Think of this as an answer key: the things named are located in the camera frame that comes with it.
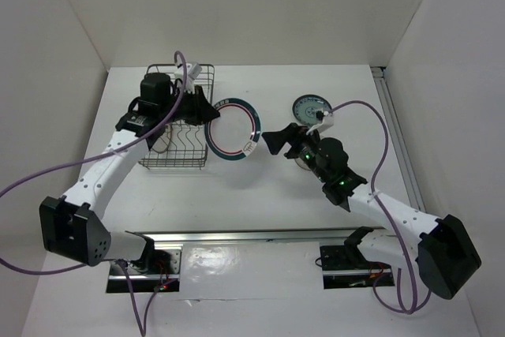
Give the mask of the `white plate orange sunburst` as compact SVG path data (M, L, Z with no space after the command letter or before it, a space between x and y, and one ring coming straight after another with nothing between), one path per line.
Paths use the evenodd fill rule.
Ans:
M166 125L165 131L153 145L152 151L154 151L157 154L164 154L168 152L172 142L172 137L173 137L172 125Z

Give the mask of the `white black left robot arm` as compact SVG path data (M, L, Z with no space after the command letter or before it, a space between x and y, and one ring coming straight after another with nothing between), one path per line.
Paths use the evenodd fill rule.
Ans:
M104 260L124 260L139 273L150 271L166 254L153 239L133 232L110 232L102 223L116 190L133 167L152 150L166 125L182 121L205 125L220 113L208 102L195 79L197 63L175 72L146 73L140 94L119 119L104 150L75 185L59 198L46 197L39 206L44 248L93 267Z

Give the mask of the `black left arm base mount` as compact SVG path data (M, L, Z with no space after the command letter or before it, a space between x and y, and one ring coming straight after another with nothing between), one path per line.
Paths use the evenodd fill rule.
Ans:
M180 290L180 270L182 259L181 246L169 246L162 249L149 268L139 268L132 262L126 265L134 293L152 293L160 287L161 293L176 293ZM110 264L107 277L107 294L126 294L129 292L125 273L116 264Z

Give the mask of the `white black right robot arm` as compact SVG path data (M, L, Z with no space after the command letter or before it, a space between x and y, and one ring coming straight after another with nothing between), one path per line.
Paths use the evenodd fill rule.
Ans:
M300 159L322 182L322 191L333 205L399 232L399 238L393 239L369 227L358 228L344 249L350 266L360 268L368 261L378 261L400 268L406 265L403 251L409 249L423 284L438 297L450 300L482 265L460 219L420 212L373 189L349 168L349 156L340 140L322 138L317 131L309 132L296 123L277 132L265 132L262 137L272 155L288 144L284 156Z

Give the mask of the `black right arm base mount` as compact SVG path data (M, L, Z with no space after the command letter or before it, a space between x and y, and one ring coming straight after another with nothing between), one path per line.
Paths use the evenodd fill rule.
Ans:
M344 245L322 245L314 263L322 270L325 290L372 287L378 278L378 286L395 285L389 265L352 257Z

